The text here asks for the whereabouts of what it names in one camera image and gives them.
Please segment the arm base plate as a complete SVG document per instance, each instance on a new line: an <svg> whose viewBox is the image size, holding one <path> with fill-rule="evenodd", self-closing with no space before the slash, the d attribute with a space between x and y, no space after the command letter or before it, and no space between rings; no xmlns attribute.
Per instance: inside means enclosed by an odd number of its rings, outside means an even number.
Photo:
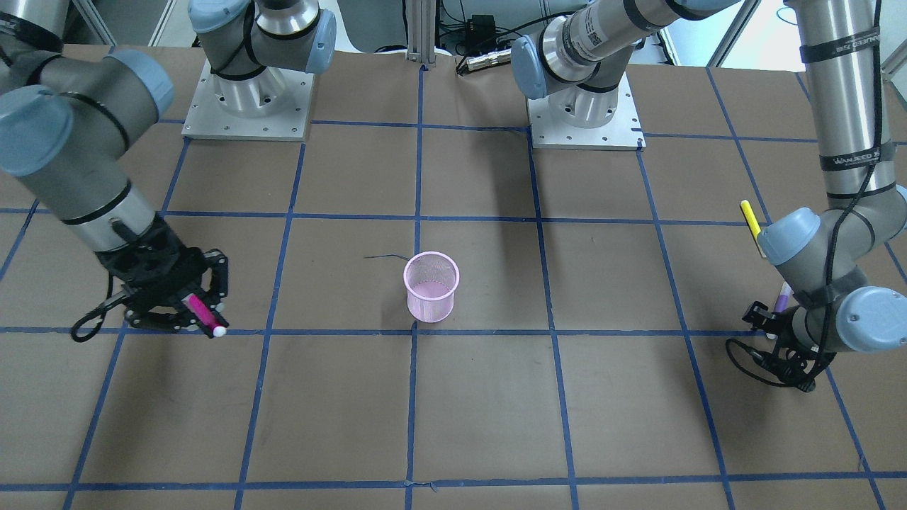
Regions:
<svg viewBox="0 0 907 510"><path fill-rule="evenodd" d="M577 86L541 99L527 99L532 143L539 149L637 151L647 142L631 84L593 93Z"/></svg>
<svg viewBox="0 0 907 510"><path fill-rule="evenodd" d="M304 142L315 75L266 68L246 81L211 74L205 62L182 135L194 140Z"/></svg>

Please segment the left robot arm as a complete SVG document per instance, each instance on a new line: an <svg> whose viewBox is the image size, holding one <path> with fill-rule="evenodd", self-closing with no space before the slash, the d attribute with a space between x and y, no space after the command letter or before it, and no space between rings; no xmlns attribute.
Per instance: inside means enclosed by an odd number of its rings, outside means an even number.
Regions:
<svg viewBox="0 0 907 510"><path fill-rule="evenodd" d="M540 100L563 90L609 93L626 51L678 19L699 21L729 1L592 1L512 43L519 90ZM905 232L881 76L880 1L788 1L812 107L828 209L775 220L757 235L791 287L794 306L753 303L744 320L775 335L771 351L741 345L773 387L814 388L838 353L905 345L905 297L872 286L858 259Z"/></svg>

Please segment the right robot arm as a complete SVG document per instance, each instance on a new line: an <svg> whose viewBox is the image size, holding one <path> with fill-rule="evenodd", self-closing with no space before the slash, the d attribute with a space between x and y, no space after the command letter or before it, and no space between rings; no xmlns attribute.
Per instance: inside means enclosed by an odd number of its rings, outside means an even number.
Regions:
<svg viewBox="0 0 907 510"><path fill-rule="evenodd" d="M70 329L76 342L124 306L130 326L220 338L229 322L229 261L185 245L118 166L171 107L175 88L156 60L113 50L96 62L65 57L66 1L2 3L2 171L94 252L109 276L105 300ZM233 115L286 103L282 69L326 72L337 17L317 1L191 1L188 16L216 96Z"/></svg>

